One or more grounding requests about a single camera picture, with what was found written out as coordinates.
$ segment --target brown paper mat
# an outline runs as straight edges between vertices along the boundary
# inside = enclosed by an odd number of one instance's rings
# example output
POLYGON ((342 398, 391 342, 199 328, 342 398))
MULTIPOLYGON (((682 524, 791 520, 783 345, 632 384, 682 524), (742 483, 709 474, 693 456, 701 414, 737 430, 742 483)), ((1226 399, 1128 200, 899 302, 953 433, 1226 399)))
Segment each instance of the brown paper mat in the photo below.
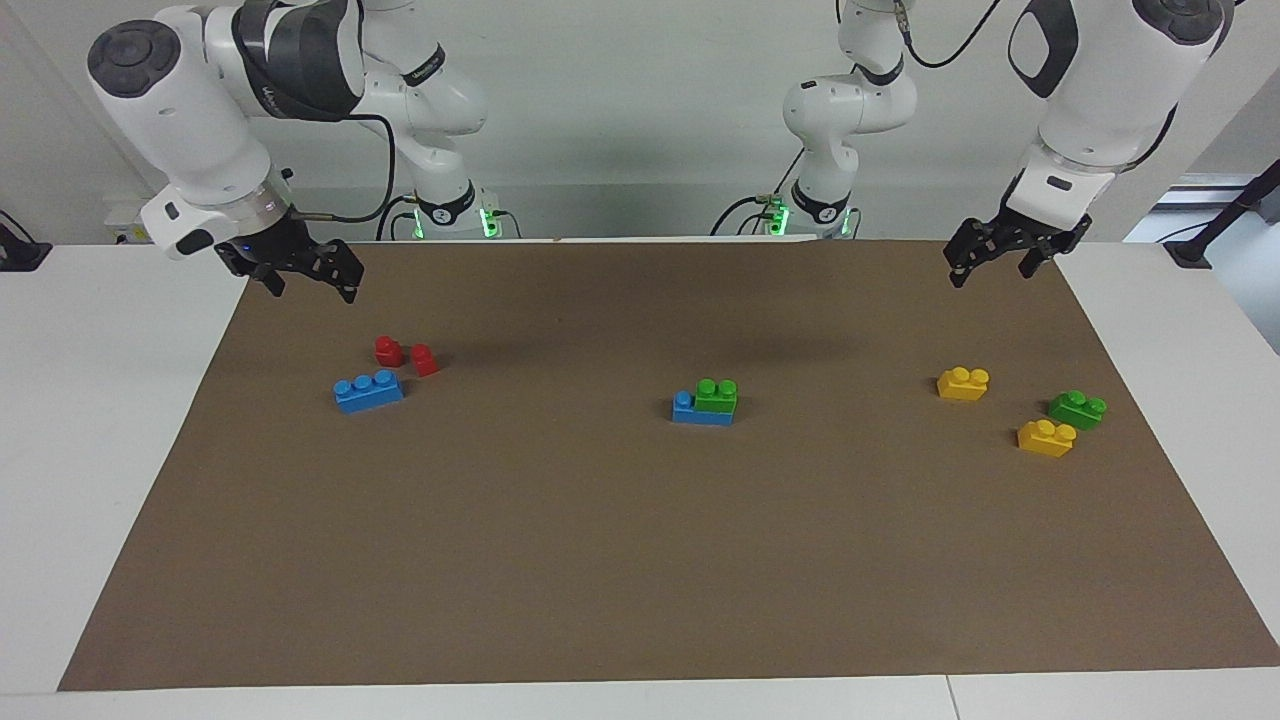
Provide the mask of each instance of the brown paper mat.
POLYGON ((934 243, 360 255, 352 307, 244 293, 61 689, 1280 664, 1056 268, 955 291, 934 243), (448 366, 342 415, 381 333, 448 366), (983 401, 936 396, 955 364, 983 401), (703 375, 739 382, 732 428, 667 421, 703 375), (1075 387, 1106 424, 1019 451, 1075 387))

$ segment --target blue lego brick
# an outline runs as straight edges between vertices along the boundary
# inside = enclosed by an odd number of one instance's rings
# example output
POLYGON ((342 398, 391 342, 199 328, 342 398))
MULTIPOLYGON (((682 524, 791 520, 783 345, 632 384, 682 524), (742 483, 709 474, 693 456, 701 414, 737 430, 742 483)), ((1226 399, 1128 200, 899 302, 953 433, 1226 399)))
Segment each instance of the blue lego brick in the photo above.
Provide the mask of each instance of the blue lego brick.
POLYGON ((732 413, 707 413, 694 410, 694 396, 689 391, 680 391, 671 401, 671 421, 686 425, 722 425, 733 424, 732 413))
POLYGON ((338 409, 346 414, 360 413, 383 405, 404 400, 399 378, 390 370, 379 370, 376 375, 360 375, 352 380, 338 380, 333 386, 333 398, 338 409))

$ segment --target yellow lego brick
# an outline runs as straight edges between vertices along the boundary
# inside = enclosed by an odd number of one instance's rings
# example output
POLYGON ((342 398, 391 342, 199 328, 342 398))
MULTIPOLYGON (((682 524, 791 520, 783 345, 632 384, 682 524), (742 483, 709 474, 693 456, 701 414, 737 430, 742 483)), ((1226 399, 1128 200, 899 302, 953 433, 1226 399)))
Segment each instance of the yellow lego brick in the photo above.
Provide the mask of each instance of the yellow lego brick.
POLYGON ((1078 432, 1071 425, 1055 425, 1048 420, 1032 420, 1018 430, 1018 447, 1061 457, 1075 447, 1078 432))
POLYGON ((991 374, 987 370, 969 372, 968 368, 951 368, 938 378, 938 396, 947 400, 978 400, 987 395, 989 382, 991 374))

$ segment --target white table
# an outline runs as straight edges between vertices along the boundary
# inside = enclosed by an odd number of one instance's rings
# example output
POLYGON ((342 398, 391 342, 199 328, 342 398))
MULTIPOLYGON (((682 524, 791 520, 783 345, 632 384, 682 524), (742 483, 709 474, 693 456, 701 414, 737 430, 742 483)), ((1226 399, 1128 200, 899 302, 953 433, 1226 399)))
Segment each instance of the white table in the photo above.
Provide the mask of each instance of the white table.
MULTIPOLYGON (((1085 245, 1061 266, 1276 634, 1280 357, 1211 273, 1158 247, 1085 245)), ((211 254, 141 246, 0 275, 0 719, 1280 716, 1277 669, 54 694, 243 287, 211 254)))

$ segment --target red lego brick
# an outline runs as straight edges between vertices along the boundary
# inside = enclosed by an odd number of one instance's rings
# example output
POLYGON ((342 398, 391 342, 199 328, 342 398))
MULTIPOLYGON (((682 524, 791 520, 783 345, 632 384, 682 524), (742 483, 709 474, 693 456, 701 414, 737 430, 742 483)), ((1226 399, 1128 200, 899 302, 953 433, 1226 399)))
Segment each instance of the red lego brick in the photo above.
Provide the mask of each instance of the red lego brick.
POLYGON ((425 378, 431 373, 440 372, 440 366, 435 363, 435 356, 431 355, 431 348, 419 343, 410 350, 410 355, 413 357, 413 366, 417 368, 417 377, 425 378))
POLYGON ((399 368, 404 364, 404 348, 388 336, 374 341, 374 357, 383 368, 399 368))

